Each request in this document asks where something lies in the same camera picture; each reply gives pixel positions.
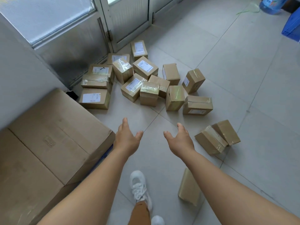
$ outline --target right hand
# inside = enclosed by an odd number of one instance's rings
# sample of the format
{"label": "right hand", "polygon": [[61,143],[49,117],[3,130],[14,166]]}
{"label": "right hand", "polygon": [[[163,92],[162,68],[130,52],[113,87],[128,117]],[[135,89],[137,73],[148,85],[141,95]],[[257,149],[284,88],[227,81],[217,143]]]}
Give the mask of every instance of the right hand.
{"label": "right hand", "polygon": [[177,123],[177,127],[178,133],[176,137],[173,137],[169,131],[164,131],[163,135],[169,144],[171,152],[179,158],[182,158],[184,153],[187,151],[193,151],[195,148],[194,143],[185,127],[180,123]]}

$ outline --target hand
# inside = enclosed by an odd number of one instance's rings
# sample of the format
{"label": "hand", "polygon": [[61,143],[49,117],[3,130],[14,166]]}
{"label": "hand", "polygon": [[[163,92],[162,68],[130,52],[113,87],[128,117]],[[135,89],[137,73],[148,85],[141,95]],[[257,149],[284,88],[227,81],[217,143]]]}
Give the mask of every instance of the hand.
{"label": "hand", "polygon": [[123,123],[119,126],[115,135],[114,148],[123,150],[129,157],[137,151],[143,134],[144,132],[140,131],[137,132],[136,136],[133,136],[129,129],[127,118],[125,117],[123,118]]}
{"label": "hand", "polygon": [[195,148],[194,143],[185,127],[180,123],[177,123],[177,127],[178,134],[176,137],[173,137],[169,131],[164,131],[163,135],[169,144],[171,152],[182,159],[184,153],[190,150],[195,150]]}

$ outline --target cardboard box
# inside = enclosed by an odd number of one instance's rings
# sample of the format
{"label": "cardboard box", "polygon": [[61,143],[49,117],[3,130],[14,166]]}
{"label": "cardboard box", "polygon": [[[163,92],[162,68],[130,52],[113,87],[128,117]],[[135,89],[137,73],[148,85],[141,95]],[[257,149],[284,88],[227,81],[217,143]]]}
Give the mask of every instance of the cardboard box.
{"label": "cardboard box", "polygon": [[174,64],[164,64],[163,65],[163,78],[170,81],[170,85],[178,85],[180,81],[180,75],[177,69],[177,65]]}
{"label": "cardboard box", "polygon": [[185,169],[181,180],[178,197],[197,206],[202,195],[201,189],[188,168]]}
{"label": "cardboard box", "polygon": [[209,155],[220,154],[228,145],[210,125],[197,134],[195,138]]}
{"label": "cardboard box", "polygon": [[166,111],[178,111],[185,102],[183,86],[169,86],[166,96]]}
{"label": "cardboard box", "polygon": [[131,77],[122,87],[122,95],[128,98],[131,102],[135,102],[140,96],[140,89],[142,87],[143,81],[147,81],[146,79],[142,78],[137,73],[133,74]]}
{"label": "cardboard box", "polygon": [[159,84],[159,97],[166,98],[167,96],[167,90],[170,85],[170,81],[164,80],[158,76],[150,76],[150,79],[148,80],[151,83],[158,83]]}
{"label": "cardboard box", "polygon": [[115,140],[113,131],[60,89],[8,128],[63,184],[81,181]]}
{"label": "cardboard box", "polygon": [[107,76],[96,74],[84,74],[82,76],[81,86],[83,88],[107,89],[111,93],[113,85]]}
{"label": "cardboard box", "polygon": [[124,58],[118,59],[112,63],[115,76],[123,85],[133,76],[133,67]]}
{"label": "cardboard box", "polygon": [[139,74],[146,80],[149,80],[151,75],[158,75],[158,67],[144,56],[141,57],[139,60],[135,61],[132,65],[134,72]]}
{"label": "cardboard box", "polygon": [[119,54],[109,53],[108,57],[107,57],[107,64],[112,65],[114,61],[116,61],[120,58],[124,58],[127,62],[130,63],[130,55],[129,54],[119,55]]}
{"label": "cardboard box", "polygon": [[187,75],[182,82],[182,86],[188,94],[191,94],[196,92],[204,81],[205,77],[202,72],[199,69],[195,69],[187,72]]}
{"label": "cardboard box", "polygon": [[212,98],[189,95],[183,105],[183,114],[205,116],[213,109]]}
{"label": "cardboard box", "polygon": [[238,134],[228,120],[220,121],[212,128],[228,143],[229,146],[241,142]]}
{"label": "cardboard box", "polygon": [[133,41],[130,43],[130,45],[131,45],[131,53],[133,56],[133,61],[138,60],[142,56],[148,58],[148,53],[143,40]]}
{"label": "cardboard box", "polygon": [[36,224],[78,185],[64,186],[9,129],[0,132],[0,167],[0,224]]}
{"label": "cardboard box", "polygon": [[113,67],[107,64],[91,64],[88,68],[87,74],[107,76],[111,84],[113,84],[115,80]]}
{"label": "cardboard box", "polygon": [[108,110],[110,93],[106,89],[84,88],[78,102],[85,109]]}
{"label": "cardboard box", "polygon": [[159,84],[143,81],[140,89],[141,105],[156,106],[159,94]]}

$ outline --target frosted glass window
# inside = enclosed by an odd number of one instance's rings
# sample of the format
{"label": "frosted glass window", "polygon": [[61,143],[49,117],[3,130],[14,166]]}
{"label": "frosted glass window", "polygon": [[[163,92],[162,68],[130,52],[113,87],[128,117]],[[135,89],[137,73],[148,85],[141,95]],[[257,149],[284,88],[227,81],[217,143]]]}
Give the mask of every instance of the frosted glass window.
{"label": "frosted glass window", "polygon": [[94,9],[92,0],[0,0],[0,13],[31,44]]}

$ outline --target door hinge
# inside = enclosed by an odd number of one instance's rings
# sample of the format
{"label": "door hinge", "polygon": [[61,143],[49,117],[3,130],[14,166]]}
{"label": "door hinge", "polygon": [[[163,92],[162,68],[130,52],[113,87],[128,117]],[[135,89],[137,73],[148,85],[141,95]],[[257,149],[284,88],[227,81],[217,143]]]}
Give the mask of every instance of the door hinge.
{"label": "door hinge", "polygon": [[106,37],[107,37],[107,39],[109,40],[109,41],[113,41],[113,34],[112,34],[112,31],[111,30],[108,30],[107,32],[106,32]]}

